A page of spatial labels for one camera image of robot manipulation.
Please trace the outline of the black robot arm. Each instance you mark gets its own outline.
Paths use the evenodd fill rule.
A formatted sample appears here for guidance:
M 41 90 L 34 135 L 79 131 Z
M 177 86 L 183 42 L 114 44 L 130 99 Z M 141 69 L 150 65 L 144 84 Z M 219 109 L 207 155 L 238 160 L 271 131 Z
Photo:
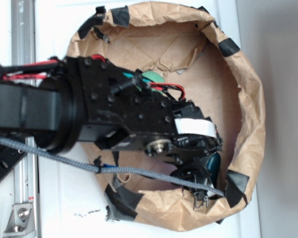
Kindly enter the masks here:
M 76 142 L 143 151 L 176 167 L 163 175 L 134 165 L 87 165 L 60 157 Z M 222 148 L 216 125 L 185 90 L 154 72 L 130 71 L 101 55 L 0 65 L 0 144 L 96 173 L 133 173 L 178 184 L 207 201 Z

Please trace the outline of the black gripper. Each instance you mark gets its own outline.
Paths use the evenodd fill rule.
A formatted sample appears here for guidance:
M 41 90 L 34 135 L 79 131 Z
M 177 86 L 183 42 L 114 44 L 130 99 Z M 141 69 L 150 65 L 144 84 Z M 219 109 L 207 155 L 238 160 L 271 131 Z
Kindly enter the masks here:
M 158 139 L 146 146 L 148 156 L 162 156 L 177 170 L 170 175 L 186 181 L 210 185 L 211 172 L 207 169 L 208 157 L 219 153 L 223 139 L 210 117 L 205 117 L 192 101 L 172 105 L 175 136 Z

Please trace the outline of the black hexagonal robot base plate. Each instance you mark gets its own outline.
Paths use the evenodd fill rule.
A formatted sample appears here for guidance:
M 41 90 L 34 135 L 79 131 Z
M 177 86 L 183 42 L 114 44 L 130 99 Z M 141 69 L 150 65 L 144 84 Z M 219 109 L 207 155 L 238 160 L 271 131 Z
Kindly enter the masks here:
M 0 144 L 0 183 L 26 155 L 27 153 L 20 149 Z

